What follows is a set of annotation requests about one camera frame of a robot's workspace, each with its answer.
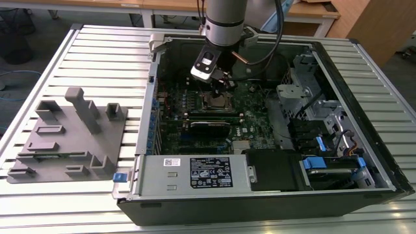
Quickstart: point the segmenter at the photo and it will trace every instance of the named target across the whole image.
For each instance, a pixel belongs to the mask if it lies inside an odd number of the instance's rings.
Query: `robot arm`
[[[278,47],[282,30],[278,34],[277,46],[262,61],[250,63],[239,54],[245,41],[257,35],[255,31],[245,28],[250,24],[269,32],[282,29],[285,12],[289,11],[294,0],[209,0],[207,22],[203,28],[206,45],[195,61],[191,73],[206,83],[231,85],[233,66],[237,60],[247,65],[257,65],[273,57]]]

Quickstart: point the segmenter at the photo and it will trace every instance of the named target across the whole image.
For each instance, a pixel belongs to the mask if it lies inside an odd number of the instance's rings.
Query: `barcode label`
[[[163,166],[166,167],[179,167],[182,165],[181,158],[166,158],[163,160]]]

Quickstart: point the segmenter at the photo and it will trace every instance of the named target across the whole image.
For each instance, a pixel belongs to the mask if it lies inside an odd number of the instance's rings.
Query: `warning symbols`
[[[191,158],[191,187],[194,189],[233,186],[230,157]]]

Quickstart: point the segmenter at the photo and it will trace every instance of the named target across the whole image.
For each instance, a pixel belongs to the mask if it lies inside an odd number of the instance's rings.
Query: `aluminum extrusion table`
[[[73,29],[46,68],[0,141],[0,233],[321,233],[410,234],[416,230],[416,195],[369,206],[334,218],[195,226],[139,227],[119,210],[113,194],[130,185],[113,181],[9,184],[9,169],[27,141],[38,115],[37,104],[55,99],[67,104],[69,86],[81,86],[86,99],[101,106],[118,102],[130,108],[118,170],[134,165],[154,32],[197,35],[198,31],[86,25]],[[319,41],[350,85],[403,172],[416,185],[416,114],[359,44],[347,39],[285,37]]]

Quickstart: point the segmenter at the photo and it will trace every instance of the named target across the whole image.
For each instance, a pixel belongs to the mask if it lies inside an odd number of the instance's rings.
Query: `blue tab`
[[[303,160],[306,169],[311,169],[311,164],[307,159]]]
[[[365,158],[362,158],[362,157],[359,158],[359,165],[361,165],[361,168],[367,166]]]
[[[318,136],[317,140],[318,140],[318,143],[319,143],[321,150],[322,151],[327,151],[327,147],[325,145],[323,138],[321,136]]]
[[[309,157],[303,160],[306,169],[327,168],[323,157]]]
[[[127,183],[129,181],[129,174],[127,173],[115,173],[113,176],[113,182],[115,183]]]

